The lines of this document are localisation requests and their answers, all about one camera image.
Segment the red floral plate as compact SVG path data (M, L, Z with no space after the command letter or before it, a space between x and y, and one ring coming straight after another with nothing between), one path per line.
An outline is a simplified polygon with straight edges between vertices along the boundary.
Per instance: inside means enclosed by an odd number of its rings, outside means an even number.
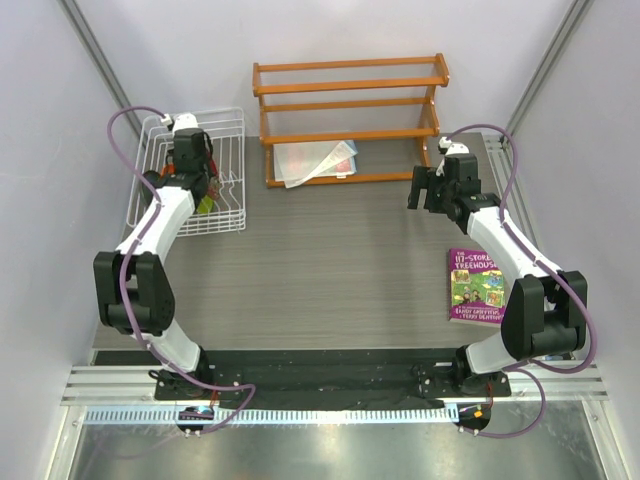
M212 156L209 156L209 159L207 161L207 173L208 173L207 196L210 197L213 201L215 201L219 197L221 182L220 182L218 166Z

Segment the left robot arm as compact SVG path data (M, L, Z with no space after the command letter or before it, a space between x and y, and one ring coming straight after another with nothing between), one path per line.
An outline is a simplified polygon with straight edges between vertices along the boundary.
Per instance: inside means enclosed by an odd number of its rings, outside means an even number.
M213 375L201 346L175 319L175 296L164 269L166 256L186 220L207 195L215 176L211 139L199 127L172 132L170 170L135 170L148 207L134 230L114 251L100 252L93 262L99 317L133 337L178 377L190 398L205 397Z

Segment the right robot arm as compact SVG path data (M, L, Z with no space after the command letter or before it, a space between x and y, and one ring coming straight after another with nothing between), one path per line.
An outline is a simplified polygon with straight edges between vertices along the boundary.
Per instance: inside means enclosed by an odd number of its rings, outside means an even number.
M504 201L483 192L474 155L447 155L438 168L415 167L408 206L446 215L486 251L510 290L499 332L456 351L451 382L457 391L475 394L502 371L583 347L586 358L569 371L591 365L597 338L586 278L550 262L516 227Z

